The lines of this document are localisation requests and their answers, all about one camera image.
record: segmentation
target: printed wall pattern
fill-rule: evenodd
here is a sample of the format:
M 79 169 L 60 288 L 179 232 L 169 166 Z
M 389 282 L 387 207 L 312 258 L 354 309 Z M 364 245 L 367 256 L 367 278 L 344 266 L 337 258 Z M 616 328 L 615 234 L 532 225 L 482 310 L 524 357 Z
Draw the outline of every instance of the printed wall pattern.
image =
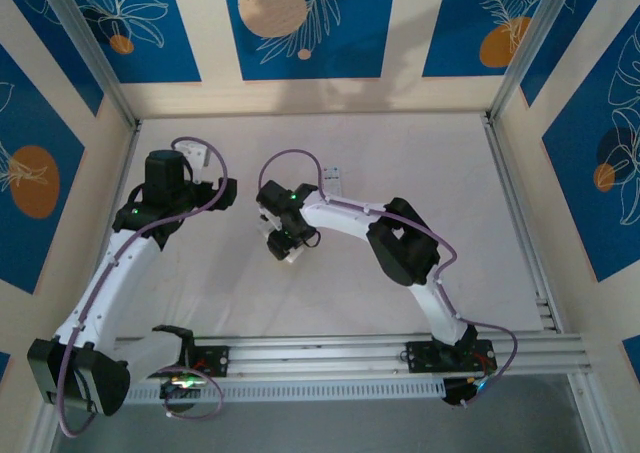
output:
M 84 147 L 0 47 L 0 279 L 33 293 Z
M 50 51 L 70 44 L 45 0 L 14 1 Z M 176 0 L 75 1 L 122 83 L 200 81 Z M 73 53 L 53 56 L 75 65 Z
M 529 105 L 547 82 L 597 0 L 567 0 L 520 84 Z
M 442 0 L 423 76 L 501 75 L 540 0 Z
M 598 281 L 640 259 L 640 8 L 543 140 Z
M 13 0 L 87 107 L 96 115 L 104 93 L 46 0 Z
M 244 80 L 377 78 L 392 0 L 227 0 Z

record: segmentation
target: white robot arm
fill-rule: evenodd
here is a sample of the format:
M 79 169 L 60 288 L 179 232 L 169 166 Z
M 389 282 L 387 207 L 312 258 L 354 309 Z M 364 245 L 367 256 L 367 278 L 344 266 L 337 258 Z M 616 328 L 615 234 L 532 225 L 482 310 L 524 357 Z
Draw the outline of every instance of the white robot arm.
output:
M 200 154 L 190 155 L 191 148 L 199 148 Z M 227 178 L 226 188 L 219 195 L 212 183 L 200 181 L 205 153 L 199 146 L 178 143 L 177 151 L 159 150 L 147 157 L 145 182 L 134 188 L 118 211 L 105 257 L 84 295 L 52 340 L 36 339 L 29 349 L 29 364 L 46 402 L 56 403 L 58 376 L 68 348 L 72 349 L 64 382 L 65 404 L 107 416 L 120 408 L 131 384 L 163 367 L 193 365 L 193 334 L 183 328 L 160 325 L 125 347 L 116 349 L 115 343 L 119 321 L 140 280 L 169 236 L 182 225 L 176 217 L 196 208 L 225 210 L 235 200 L 236 180 Z M 184 178 L 185 169 L 189 180 Z M 116 252 L 123 245 L 128 248 L 117 258 Z M 104 279 L 107 268 L 110 271 Z M 91 300 L 100 281 L 103 283 L 99 294 Z M 82 311 L 90 301 L 93 304 L 81 321 Z
M 370 243 L 389 278 L 409 288 L 435 340 L 455 348 L 465 341 L 465 335 L 475 334 L 447 308 L 437 291 L 433 273 L 440 260 L 438 243 L 376 213 L 390 211 L 426 227 L 405 200 L 394 198 L 383 205 L 332 196 L 328 201 L 313 185 L 303 184 L 292 192 L 269 181 L 260 189 L 257 201 L 267 245 L 279 260 L 295 261 L 318 234 L 317 228 L 355 236 Z
M 265 186 L 268 189 L 273 185 L 267 184 Z M 294 193 L 293 195 L 296 196 L 294 200 L 299 198 L 297 194 Z M 361 211 L 341 206 L 342 204 L 358 206 Z M 267 235 L 271 235 L 273 231 L 282 232 L 282 221 L 278 216 L 273 215 L 262 205 L 259 206 L 259 211 L 261 216 L 268 220 L 268 226 L 263 228 Z M 304 198 L 302 207 L 299 210 L 302 219 L 309 227 L 328 228 L 355 236 L 367 242 L 370 241 L 369 231 L 371 225 L 381 220 L 381 216 L 374 213 L 375 211 L 385 211 L 385 205 L 362 203 L 339 197 L 331 197 L 331 202 L 328 202 L 321 197 L 318 191 L 309 193 Z M 306 241 L 291 248 L 284 259 L 290 263 L 295 261 L 304 251 Z M 427 275 L 426 282 L 413 282 L 408 288 L 427 317 L 434 338 L 448 345 L 455 345 L 463 337 L 467 330 L 467 324 L 455 318 L 448 310 L 437 292 L 432 271 Z

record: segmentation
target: white arm segment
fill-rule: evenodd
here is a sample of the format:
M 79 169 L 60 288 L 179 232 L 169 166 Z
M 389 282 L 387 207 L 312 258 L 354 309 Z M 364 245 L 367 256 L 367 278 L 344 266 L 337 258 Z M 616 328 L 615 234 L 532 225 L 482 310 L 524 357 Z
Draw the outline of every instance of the white arm segment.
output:
M 436 290 L 433 278 L 429 276 L 426 285 L 411 285 L 409 291 L 427 317 L 431 335 L 447 345 L 455 345 L 467 331 L 467 324 L 451 314 Z
M 89 283 L 73 312 L 56 331 L 56 335 L 60 337 L 60 343 L 67 344 L 71 332 L 77 324 L 80 311 L 87 302 L 98 278 L 109 262 L 113 261 L 113 255 L 116 251 L 133 234 L 133 231 L 121 230 L 111 235 L 107 253 L 94 274 L 91 283 Z M 140 279 L 159 253 L 160 247 L 153 238 L 138 238 L 133 242 L 120 258 L 118 265 L 111 270 L 111 274 L 107 277 L 107 281 L 102 286 L 100 294 L 89 311 L 85 327 L 78 335 L 74 346 L 81 348 L 86 342 L 90 342 L 95 345 L 94 350 L 109 357 L 116 356 L 114 355 L 114 344 L 118 322 L 131 303 Z M 167 364 L 174 363 L 176 359 L 177 356 Z
M 383 204 L 360 203 L 346 198 L 331 197 L 332 200 L 351 203 L 352 205 L 372 210 L 384 211 Z M 329 228 L 347 235 L 355 236 L 364 241 L 367 240 L 369 225 L 380 219 L 380 215 L 366 214 L 364 211 L 352 210 L 343 206 L 336 206 L 325 202 L 320 193 L 314 191 L 305 200 L 300 210 L 304 221 L 315 228 Z
M 131 384 L 138 383 L 180 358 L 182 339 L 166 331 L 152 331 L 143 339 L 118 348 L 112 359 L 127 362 Z
M 383 204 L 360 203 L 346 198 L 331 197 L 336 201 L 351 203 L 360 207 L 384 211 Z M 329 228 L 365 241 L 369 225 L 380 219 L 380 215 L 364 211 L 358 212 L 350 208 L 325 202 L 317 191 L 310 194 L 300 210 L 308 225 L 315 228 Z M 454 345 L 467 330 L 467 324 L 454 317 L 436 289 L 432 275 L 427 277 L 426 285 L 413 284 L 409 287 L 418 305 L 424 312 L 431 334 L 434 338 L 448 345 Z

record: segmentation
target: white table surface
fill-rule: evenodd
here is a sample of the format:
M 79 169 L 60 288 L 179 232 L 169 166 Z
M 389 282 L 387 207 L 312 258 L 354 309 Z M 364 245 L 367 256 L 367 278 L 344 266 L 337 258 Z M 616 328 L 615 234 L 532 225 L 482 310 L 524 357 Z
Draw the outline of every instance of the white table surface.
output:
M 152 150 L 177 136 L 213 143 L 231 177 L 236 203 L 187 220 L 149 270 L 119 336 L 147 334 L 161 323 L 197 336 L 288 336 L 428 332 L 412 295 L 389 280 L 358 239 L 323 231 L 322 243 L 293 264 L 278 262 L 258 232 L 258 172 L 285 148 L 313 152 L 338 166 L 343 195 L 408 200 L 458 250 L 444 275 L 454 304 L 470 319 L 517 330 L 540 330 L 535 289 L 518 246 L 498 174 L 477 114 L 363 114 L 147 120 L 127 179 L 144 179 Z M 220 168 L 212 157 L 206 178 Z M 300 155 L 267 172 L 295 189 L 315 183 Z

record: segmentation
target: metal post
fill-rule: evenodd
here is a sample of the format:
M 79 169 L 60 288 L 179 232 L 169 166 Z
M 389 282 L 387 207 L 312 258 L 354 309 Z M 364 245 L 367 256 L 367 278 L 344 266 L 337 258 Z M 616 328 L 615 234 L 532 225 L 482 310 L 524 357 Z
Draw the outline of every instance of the metal post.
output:
M 120 88 L 120 83 L 115 72 L 111 68 L 107 57 L 100 48 L 98 41 L 93 36 L 89 25 L 84 20 L 74 0 L 47 0 L 54 13 L 60 20 L 60 24 L 87 64 L 87 67 L 95 77 L 116 108 L 123 121 L 132 131 L 136 127 L 136 119 L 127 99 Z

